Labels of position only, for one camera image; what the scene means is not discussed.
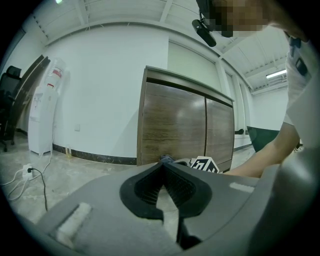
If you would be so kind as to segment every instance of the power strip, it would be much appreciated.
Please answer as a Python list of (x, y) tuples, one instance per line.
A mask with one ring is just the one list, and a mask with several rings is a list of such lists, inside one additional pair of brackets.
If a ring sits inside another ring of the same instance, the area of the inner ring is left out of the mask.
[(24, 181), (31, 180), (34, 177), (32, 170), (28, 171), (28, 169), (31, 169), (31, 168), (32, 168), (31, 163), (25, 164), (23, 166), (22, 179)]

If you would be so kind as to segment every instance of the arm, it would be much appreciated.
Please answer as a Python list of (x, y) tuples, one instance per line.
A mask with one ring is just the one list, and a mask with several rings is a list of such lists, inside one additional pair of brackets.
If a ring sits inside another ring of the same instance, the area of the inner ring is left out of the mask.
[(299, 135), (293, 125), (283, 123), (277, 137), (239, 167), (226, 175), (260, 177), (268, 166), (280, 164), (299, 143)]

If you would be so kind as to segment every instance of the cabinet door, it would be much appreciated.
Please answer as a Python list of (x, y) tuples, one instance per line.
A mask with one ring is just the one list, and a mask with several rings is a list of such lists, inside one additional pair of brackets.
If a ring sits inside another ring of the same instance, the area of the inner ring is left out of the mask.
[(206, 107), (203, 96), (155, 83), (146, 83), (141, 133), (142, 165), (196, 158), (205, 153)]
[(235, 125), (233, 108), (206, 99), (207, 140), (205, 156), (217, 165), (232, 159)]

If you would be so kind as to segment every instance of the concrete floor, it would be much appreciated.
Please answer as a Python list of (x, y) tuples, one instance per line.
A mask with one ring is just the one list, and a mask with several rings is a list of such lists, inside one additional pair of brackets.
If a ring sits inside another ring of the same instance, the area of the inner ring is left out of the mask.
[[(254, 152), (252, 146), (236, 151), (233, 154), (231, 168), (243, 164)], [(0, 148), (0, 183), (3, 184), (11, 181), (16, 171), (22, 169), (23, 165), (28, 163), (31, 163), (32, 167), (42, 171), (48, 163), (49, 158), (50, 153), (46, 153), (39, 158), (36, 153), (30, 152), (27, 137), (21, 133), (17, 133), (15, 145), (8, 146), (8, 152), (4, 153), (3, 149)], [(87, 182), (104, 175), (114, 175), (117, 172), (130, 171), (131, 167), (132, 165), (100, 163), (75, 157), (68, 159), (65, 154), (53, 151), (50, 165), (43, 174), (48, 209)], [(4, 194), (7, 195), (21, 179), (21, 173), (19, 173), (15, 182), (3, 186)], [(19, 195), (22, 186), (23, 182), (10, 195), (10, 198)], [(36, 224), (46, 213), (44, 185), (41, 177), (28, 182), (22, 196), (15, 201), (10, 201), (10, 205), (16, 213)], [(165, 189), (162, 189), (159, 193), (157, 207), (163, 210), (164, 227), (174, 239), (178, 227), (178, 210)]]

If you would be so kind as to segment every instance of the black office chair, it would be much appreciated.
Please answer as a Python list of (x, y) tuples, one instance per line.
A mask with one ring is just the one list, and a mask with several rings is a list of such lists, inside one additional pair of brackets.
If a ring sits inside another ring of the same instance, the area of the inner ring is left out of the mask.
[(11, 107), (15, 99), (9, 91), (0, 90), (0, 143), (4, 145), (4, 152), (8, 151), (6, 140), (6, 125), (10, 116)]
[(5, 129), (10, 116), (12, 105), (21, 87), (21, 69), (10, 66), (0, 79), (0, 143), (4, 145), (4, 152), (8, 151)]
[(10, 96), (16, 98), (21, 88), (21, 69), (15, 66), (9, 66), (5, 73), (2, 74), (0, 79), (0, 90), (9, 92)]

